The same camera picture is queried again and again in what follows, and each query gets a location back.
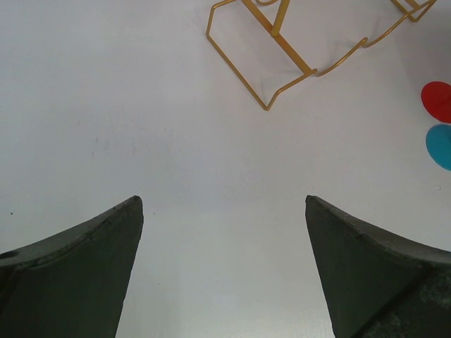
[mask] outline blue plate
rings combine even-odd
[[[426,147],[440,167],[451,170],[451,125],[432,127],[426,135]]]

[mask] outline red disc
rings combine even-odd
[[[448,83],[428,83],[421,91],[421,100],[434,118],[451,123],[451,86]]]

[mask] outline gold wire rack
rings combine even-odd
[[[401,23],[403,23],[406,19],[411,20],[412,22],[418,22],[424,14],[432,7],[432,5],[437,0],[428,0],[423,4],[418,4],[415,0],[404,0],[410,8],[405,8],[398,0],[391,0],[403,13],[404,15],[388,30],[386,30],[381,36],[376,39],[369,41],[368,37],[364,37],[361,39],[354,47],[352,47],[340,60],[336,61],[333,65],[327,67],[322,71],[318,71],[316,68],[310,68],[309,65],[301,58],[301,56],[290,46],[290,44],[280,35],[280,29],[282,27],[283,21],[285,19],[285,15],[288,10],[288,5],[290,4],[290,0],[255,0],[257,5],[260,6],[269,6],[275,4],[280,1],[280,5],[278,8],[276,19],[274,20],[274,24],[272,24],[266,16],[259,10],[257,5],[252,2],[252,0],[241,0],[241,2],[245,5],[245,7],[249,10],[249,12],[257,19],[260,25],[269,33],[269,35],[277,42],[277,44],[281,47],[281,49],[290,57],[293,63],[301,70],[302,75],[293,81],[287,83],[282,86],[271,97],[270,101],[265,104],[261,97],[255,92],[254,88],[248,83],[248,81],[243,77],[241,72],[235,67],[232,61],[226,56],[220,46],[213,40],[210,35],[211,25],[213,24],[214,12],[216,9],[231,4],[237,0],[223,0],[211,7],[209,23],[206,28],[206,37],[217,50],[217,52],[223,57],[224,61],[232,68],[233,72],[238,76],[244,86],[246,86],[247,90],[252,94],[252,96],[257,100],[260,106],[265,110],[269,111],[271,107],[274,105],[274,102],[278,98],[280,94],[282,94],[285,90],[293,87],[295,84],[301,82],[302,80],[307,79],[308,77],[314,75],[316,77],[320,77],[328,74],[330,71],[337,68],[343,62],[345,62],[357,49],[359,48],[369,48],[374,46],[382,39],[387,37],[393,30],[395,30]]]

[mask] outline gold wire frame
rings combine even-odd
[[[301,58],[301,56],[288,44],[288,42],[280,35],[280,27],[285,18],[286,11],[288,9],[288,4],[290,0],[280,0],[280,6],[278,9],[278,14],[274,21],[274,24],[271,24],[266,16],[258,9],[258,7],[252,2],[252,0],[241,0],[241,2],[246,6],[246,8],[251,12],[251,14],[259,21],[260,25],[269,33],[270,37],[272,37],[277,44],[281,47],[281,49],[291,58],[293,63],[301,70],[302,75],[293,81],[287,83],[286,85],[279,88],[274,95],[271,97],[271,100],[268,104],[265,104],[264,101],[260,98],[260,96],[255,92],[252,86],[248,83],[248,81],[242,76],[240,71],[235,67],[232,61],[226,56],[220,46],[213,40],[210,35],[211,26],[213,24],[214,12],[217,8],[231,4],[237,0],[223,0],[211,7],[209,23],[206,28],[206,38],[211,42],[213,47],[217,50],[217,52],[223,57],[224,61],[232,68],[233,72],[238,76],[244,86],[246,86],[247,90],[251,93],[251,95],[257,100],[260,106],[265,110],[269,111],[271,107],[274,105],[274,102],[278,98],[278,96],[283,93],[285,90],[293,87],[295,84],[301,82],[302,80],[307,79],[308,77],[315,75],[316,77],[320,77],[328,74],[330,71],[337,68],[343,62],[345,62],[355,51],[359,48],[369,48],[382,39],[387,37],[393,30],[395,30],[402,22],[406,19],[411,20],[412,22],[418,22],[426,12],[431,9],[432,5],[437,0],[428,0],[423,4],[418,4],[415,0],[404,0],[412,9],[406,9],[398,0],[391,0],[403,13],[404,15],[388,30],[386,30],[381,36],[369,42],[368,37],[364,37],[361,39],[354,47],[352,47],[340,60],[335,62],[333,65],[327,67],[325,70],[319,72],[316,68],[310,68],[307,63]],[[269,6],[275,4],[279,0],[255,0],[256,3],[260,6]],[[413,15],[419,11],[422,11],[418,17],[414,17]]]

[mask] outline red circular object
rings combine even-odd
[[[437,120],[451,123],[451,86],[444,82],[430,82],[421,91],[424,108]]]

